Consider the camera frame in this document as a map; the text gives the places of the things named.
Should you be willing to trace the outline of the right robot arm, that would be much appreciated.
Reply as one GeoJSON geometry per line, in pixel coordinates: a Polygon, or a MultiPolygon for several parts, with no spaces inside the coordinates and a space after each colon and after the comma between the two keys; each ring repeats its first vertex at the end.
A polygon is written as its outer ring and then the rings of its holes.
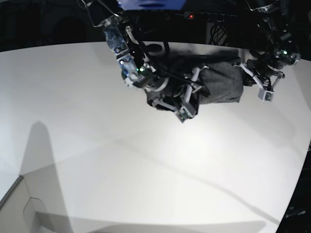
{"type": "Polygon", "coordinates": [[[170,54],[167,42],[147,46],[130,17],[112,10],[102,0],[83,0],[81,4],[93,27],[102,29],[128,87],[143,90],[148,105],[174,113],[181,122],[197,115],[199,93],[204,88],[199,66],[192,65],[180,74],[170,70],[160,63],[170,54]]]}

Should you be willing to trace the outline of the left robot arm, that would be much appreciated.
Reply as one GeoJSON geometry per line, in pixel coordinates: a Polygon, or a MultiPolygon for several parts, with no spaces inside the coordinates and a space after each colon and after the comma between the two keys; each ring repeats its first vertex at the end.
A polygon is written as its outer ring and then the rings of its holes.
{"type": "Polygon", "coordinates": [[[288,25],[290,2],[288,0],[247,0],[246,5],[257,17],[257,27],[265,36],[267,45],[262,54],[250,50],[249,53],[254,60],[248,59],[238,66],[244,72],[244,84],[246,86],[257,84],[258,97],[262,101],[271,102],[275,94],[275,86],[285,78],[281,70],[285,66],[297,64],[301,59],[288,25]]]}

